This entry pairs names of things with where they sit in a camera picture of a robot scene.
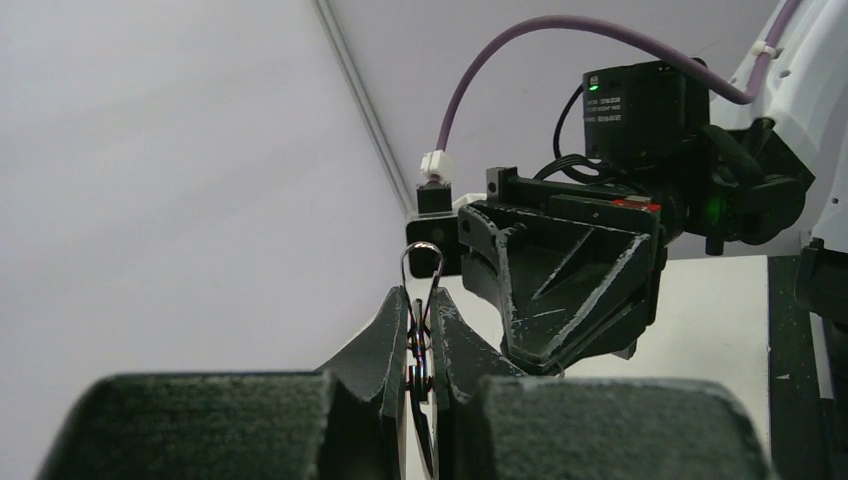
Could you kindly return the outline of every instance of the metal strip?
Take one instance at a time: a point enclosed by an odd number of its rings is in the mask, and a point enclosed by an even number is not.
[[[377,112],[374,110],[374,105],[368,97],[368,92],[365,91],[362,77],[359,75],[359,71],[353,62],[353,57],[350,54],[341,24],[333,8],[333,0],[315,0],[315,7],[318,10],[318,15],[321,17],[321,23],[324,25],[324,30],[327,32],[330,43],[333,45],[333,51],[342,67],[348,86],[356,99],[359,114],[362,116],[363,122],[365,122],[368,136],[371,137],[371,142],[374,144],[377,157],[383,165],[383,171],[392,185],[395,197],[404,215],[407,217],[414,215],[416,211],[415,202],[412,200],[412,192],[408,187],[409,184],[404,181],[403,174],[398,168],[397,159],[389,146],[386,134],[383,131],[380,120],[377,118]]]

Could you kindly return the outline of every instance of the gray wall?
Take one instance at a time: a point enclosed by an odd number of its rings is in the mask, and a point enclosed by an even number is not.
[[[313,368],[403,217],[308,0],[0,7],[0,478],[107,374]]]
[[[435,145],[448,99],[462,72],[495,35],[544,14],[603,18],[700,56],[729,78],[778,0],[330,0],[409,188],[420,181],[421,156]],[[498,52],[477,76],[459,109],[448,151],[458,163],[455,193],[482,192],[490,166],[517,165],[534,174],[552,158],[551,134],[583,72],[651,59],[632,47],[580,32],[536,32]],[[583,151],[579,108],[565,124],[564,152]],[[831,158],[842,132],[832,132]],[[798,230],[809,229],[830,189],[822,174],[797,227],[763,247],[730,245],[728,254],[798,251]],[[684,236],[673,257],[703,255],[703,240]]]

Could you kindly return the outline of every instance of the white cable clip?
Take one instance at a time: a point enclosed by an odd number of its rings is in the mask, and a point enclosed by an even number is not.
[[[427,181],[435,180],[441,184],[453,181],[456,165],[444,150],[436,150],[421,159],[421,173]]]
[[[751,46],[751,55],[756,57],[761,53],[765,53],[769,57],[774,58],[777,55],[777,50],[775,50],[774,47],[766,45],[765,40],[757,40]]]

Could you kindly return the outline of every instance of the label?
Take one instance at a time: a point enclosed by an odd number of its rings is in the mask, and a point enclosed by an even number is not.
[[[608,93],[601,98],[586,100],[583,121],[586,123],[621,123],[624,121],[624,98],[619,93]]]

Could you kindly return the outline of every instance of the white table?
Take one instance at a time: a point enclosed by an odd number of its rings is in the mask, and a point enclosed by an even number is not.
[[[663,273],[656,323],[639,339],[635,357],[629,361],[613,356],[588,359],[569,369],[567,374],[717,381],[742,401],[760,439],[768,445],[767,279],[766,257],[671,261]],[[410,289],[421,295],[427,284],[416,281]],[[492,345],[499,345],[502,328],[494,307],[465,291],[459,278],[446,278],[442,286],[450,291],[465,321]],[[382,298],[373,300],[376,311]],[[203,319],[197,322],[200,326]],[[205,334],[216,335],[216,332]],[[120,338],[122,332],[104,333],[104,337],[110,335]],[[31,344],[17,347],[0,352],[3,368],[33,364],[40,368],[19,372],[30,381],[27,388],[7,390],[0,395],[0,423],[18,426],[15,431],[3,432],[0,449],[13,452],[14,457],[7,458],[20,462],[4,465],[4,468],[13,467],[7,471],[35,472],[73,399],[99,376],[112,373],[112,366],[102,365],[102,373],[82,369],[81,375],[74,378],[61,377],[64,383],[60,385],[55,380],[58,372],[71,366],[39,362],[48,352],[43,342],[36,338]],[[238,352],[229,352],[228,358],[237,355]],[[147,356],[150,358],[134,358],[133,361],[139,362],[136,369],[153,360],[158,365],[167,364],[172,371],[186,368],[181,363],[180,352],[151,350]],[[190,369],[197,370],[197,367],[191,365]],[[423,478],[412,422],[407,422],[407,428],[408,478]],[[5,478],[23,477],[16,474]]]

